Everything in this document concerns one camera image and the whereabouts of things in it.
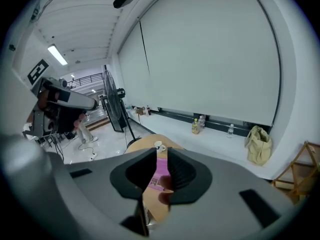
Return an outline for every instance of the pink paper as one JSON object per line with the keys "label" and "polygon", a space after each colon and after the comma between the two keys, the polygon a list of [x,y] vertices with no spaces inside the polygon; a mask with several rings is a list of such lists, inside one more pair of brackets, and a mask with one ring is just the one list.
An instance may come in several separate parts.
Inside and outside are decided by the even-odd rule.
{"label": "pink paper", "polygon": [[151,181],[148,187],[153,188],[155,190],[164,191],[164,188],[160,185],[159,180],[161,176],[168,176],[170,175],[168,171],[168,160],[163,158],[157,158],[156,160],[156,170],[151,178]]}

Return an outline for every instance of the wooden table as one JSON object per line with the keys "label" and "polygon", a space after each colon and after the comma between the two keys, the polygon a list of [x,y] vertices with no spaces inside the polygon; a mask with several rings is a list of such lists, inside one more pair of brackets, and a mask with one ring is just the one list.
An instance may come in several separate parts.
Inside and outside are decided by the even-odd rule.
{"label": "wooden table", "polygon": [[[181,146],[177,145],[172,140],[161,134],[151,134],[134,142],[125,153],[130,153],[147,148],[154,148],[154,143],[156,141],[162,141],[162,144],[166,146],[165,151],[162,151],[157,155],[158,158],[168,159],[168,147],[183,149]],[[147,207],[147,209],[150,211],[157,222],[162,222],[169,213],[168,205],[165,205],[158,200],[158,196],[160,193],[161,191],[151,187],[147,187],[143,193],[144,205]]]}

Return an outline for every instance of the yellow bottle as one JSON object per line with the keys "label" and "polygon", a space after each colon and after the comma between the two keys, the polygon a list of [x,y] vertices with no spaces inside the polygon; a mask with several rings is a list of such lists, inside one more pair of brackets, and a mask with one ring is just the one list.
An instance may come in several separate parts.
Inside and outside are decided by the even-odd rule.
{"label": "yellow bottle", "polygon": [[199,125],[198,119],[195,118],[194,122],[192,123],[192,133],[198,134],[199,132],[200,132],[200,125]]}

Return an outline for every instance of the standing fan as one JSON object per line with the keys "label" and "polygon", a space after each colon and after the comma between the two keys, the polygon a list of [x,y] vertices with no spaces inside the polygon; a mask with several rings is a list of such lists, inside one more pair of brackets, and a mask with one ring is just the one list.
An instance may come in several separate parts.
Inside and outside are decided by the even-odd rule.
{"label": "standing fan", "polygon": [[104,69],[105,71],[103,72],[103,84],[106,97],[105,99],[107,100],[110,107],[109,116],[114,120],[119,120],[121,118],[121,115],[123,116],[133,138],[133,140],[127,144],[127,148],[129,148],[132,143],[140,140],[141,138],[135,138],[135,135],[129,124],[126,108],[122,100],[122,98],[125,96],[124,90],[117,90],[114,78],[112,77],[111,73],[107,70],[106,66],[104,66]]}

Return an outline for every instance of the fluorescent tube light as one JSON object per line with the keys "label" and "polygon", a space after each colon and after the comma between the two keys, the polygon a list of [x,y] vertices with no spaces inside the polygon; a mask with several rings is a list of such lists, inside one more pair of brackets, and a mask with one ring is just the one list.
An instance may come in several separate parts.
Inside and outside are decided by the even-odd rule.
{"label": "fluorescent tube light", "polygon": [[53,44],[53,45],[50,45],[48,47],[48,51],[56,58],[56,60],[58,62],[61,63],[62,66],[65,66],[67,65],[68,63],[66,62],[66,60],[64,59],[64,57],[62,57],[62,55],[60,54],[60,52],[58,52],[58,49],[57,47]]}

